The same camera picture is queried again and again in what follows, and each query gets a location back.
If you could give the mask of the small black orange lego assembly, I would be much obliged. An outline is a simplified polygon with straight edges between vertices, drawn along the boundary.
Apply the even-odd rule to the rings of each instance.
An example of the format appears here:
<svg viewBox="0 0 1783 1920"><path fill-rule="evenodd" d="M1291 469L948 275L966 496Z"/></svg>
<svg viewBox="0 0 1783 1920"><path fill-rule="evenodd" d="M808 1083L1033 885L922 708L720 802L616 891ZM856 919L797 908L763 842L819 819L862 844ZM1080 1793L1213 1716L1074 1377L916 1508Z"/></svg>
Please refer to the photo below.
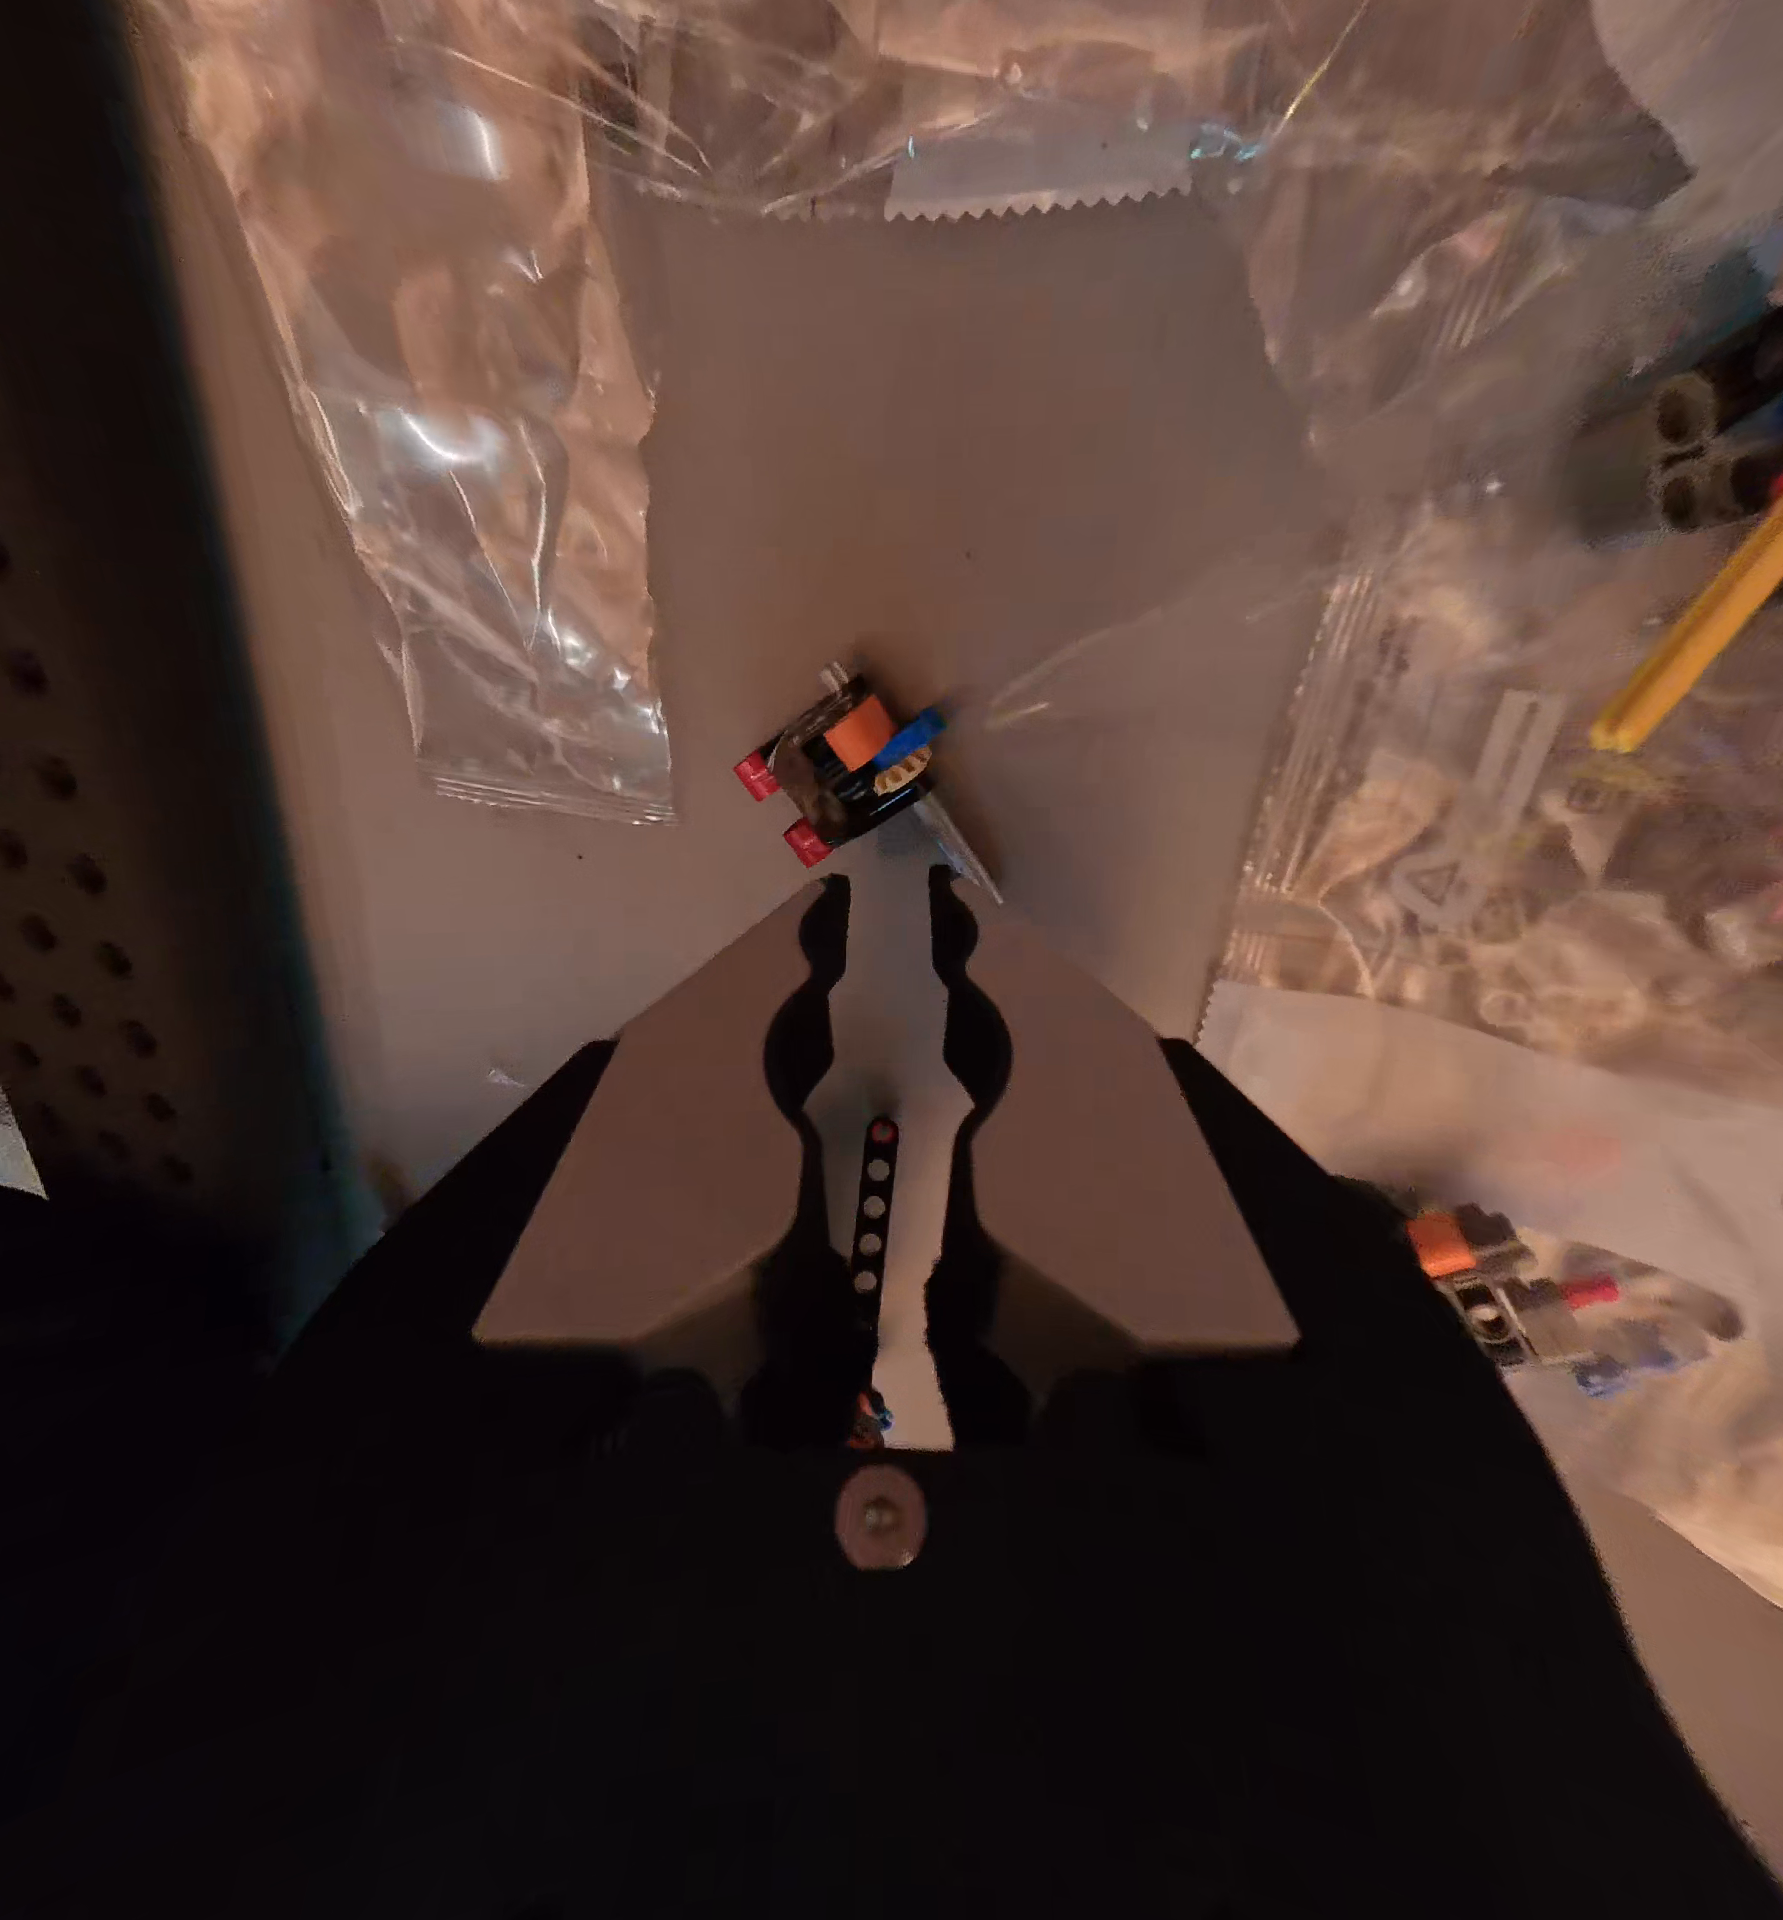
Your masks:
<svg viewBox="0 0 1783 1920"><path fill-rule="evenodd" d="M1594 1403L1685 1374L1746 1332L1743 1310L1714 1288L1480 1206L1415 1209L1406 1235L1499 1370L1568 1378Z"/></svg>

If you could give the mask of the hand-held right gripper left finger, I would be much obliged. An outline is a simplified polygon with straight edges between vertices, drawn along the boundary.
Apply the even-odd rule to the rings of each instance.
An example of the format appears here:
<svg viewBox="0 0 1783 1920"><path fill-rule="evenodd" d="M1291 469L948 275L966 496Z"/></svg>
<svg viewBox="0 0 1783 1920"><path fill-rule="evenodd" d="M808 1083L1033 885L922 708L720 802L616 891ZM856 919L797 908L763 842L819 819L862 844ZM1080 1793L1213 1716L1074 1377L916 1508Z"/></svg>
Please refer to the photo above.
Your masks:
<svg viewBox="0 0 1783 1920"><path fill-rule="evenodd" d="M874 1333L808 1116L851 905L849 878L810 881L618 1032L480 1310L482 1351L695 1377L760 1443L851 1440Z"/></svg>

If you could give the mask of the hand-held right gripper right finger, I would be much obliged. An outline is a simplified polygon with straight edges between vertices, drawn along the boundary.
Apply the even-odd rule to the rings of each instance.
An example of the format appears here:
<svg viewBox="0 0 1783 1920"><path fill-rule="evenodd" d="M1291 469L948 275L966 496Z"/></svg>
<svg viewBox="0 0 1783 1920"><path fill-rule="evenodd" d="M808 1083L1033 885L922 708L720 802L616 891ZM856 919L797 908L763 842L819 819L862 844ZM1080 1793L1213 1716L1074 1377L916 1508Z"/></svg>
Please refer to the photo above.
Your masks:
<svg viewBox="0 0 1783 1920"><path fill-rule="evenodd" d="M1074 1378L1289 1356L1293 1310L1161 1034L948 867L926 913L971 1104L925 1294L951 1446L1022 1441Z"/></svg>

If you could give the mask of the large white-label lego parts bag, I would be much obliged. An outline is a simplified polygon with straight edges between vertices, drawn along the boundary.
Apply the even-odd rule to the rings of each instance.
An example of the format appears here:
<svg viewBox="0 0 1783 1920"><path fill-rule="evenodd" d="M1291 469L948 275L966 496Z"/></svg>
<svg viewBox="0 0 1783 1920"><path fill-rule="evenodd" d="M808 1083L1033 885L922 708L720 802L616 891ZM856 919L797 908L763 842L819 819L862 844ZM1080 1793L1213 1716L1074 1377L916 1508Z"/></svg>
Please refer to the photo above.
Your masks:
<svg viewBox="0 0 1783 1920"><path fill-rule="evenodd" d="M1637 753L1589 743L1723 547L1366 516L1200 1045L1335 1171L1616 1289L1521 1400L1783 1608L1783 609Z"/></svg>

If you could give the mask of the clear bag of mixed parts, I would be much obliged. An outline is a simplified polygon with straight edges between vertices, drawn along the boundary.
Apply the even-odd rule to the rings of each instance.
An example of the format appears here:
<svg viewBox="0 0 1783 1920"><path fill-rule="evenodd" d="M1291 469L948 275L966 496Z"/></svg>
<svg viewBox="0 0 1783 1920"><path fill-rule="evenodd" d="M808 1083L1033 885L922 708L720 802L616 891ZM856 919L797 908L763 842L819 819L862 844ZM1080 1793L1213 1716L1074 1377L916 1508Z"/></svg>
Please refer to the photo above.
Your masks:
<svg viewBox="0 0 1783 1920"><path fill-rule="evenodd" d="M653 422L592 181L605 6L155 5L449 797L676 819Z"/></svg>

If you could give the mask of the yellow lego axle assembly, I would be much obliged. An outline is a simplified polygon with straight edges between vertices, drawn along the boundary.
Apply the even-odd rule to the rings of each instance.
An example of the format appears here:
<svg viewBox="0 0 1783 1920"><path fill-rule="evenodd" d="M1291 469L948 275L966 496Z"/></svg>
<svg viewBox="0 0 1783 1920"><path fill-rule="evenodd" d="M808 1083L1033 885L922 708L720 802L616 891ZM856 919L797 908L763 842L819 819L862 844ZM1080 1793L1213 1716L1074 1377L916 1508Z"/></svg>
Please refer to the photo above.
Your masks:
<svg viewBox="0 0 1783 1920"><path fill-rule="evenodd" d="M1783 587L1783 478L1773 507L1687 606L1623 690L1599 711L1590 747L1635 753Z"/></svg>

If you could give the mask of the black perforated board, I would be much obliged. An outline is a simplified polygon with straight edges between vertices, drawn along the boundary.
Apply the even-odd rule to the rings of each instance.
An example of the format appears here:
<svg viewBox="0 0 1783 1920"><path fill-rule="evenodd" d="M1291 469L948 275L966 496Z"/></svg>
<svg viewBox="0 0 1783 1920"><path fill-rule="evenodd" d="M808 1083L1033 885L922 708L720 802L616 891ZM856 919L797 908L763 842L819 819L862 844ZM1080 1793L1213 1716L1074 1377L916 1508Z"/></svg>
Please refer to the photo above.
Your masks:
<svg viewBox="0 0 1783 1920"><path fill-rule="evenodd" d="M0 1089L279 1332L357 1258L119 5L0 5Z"/></svg>

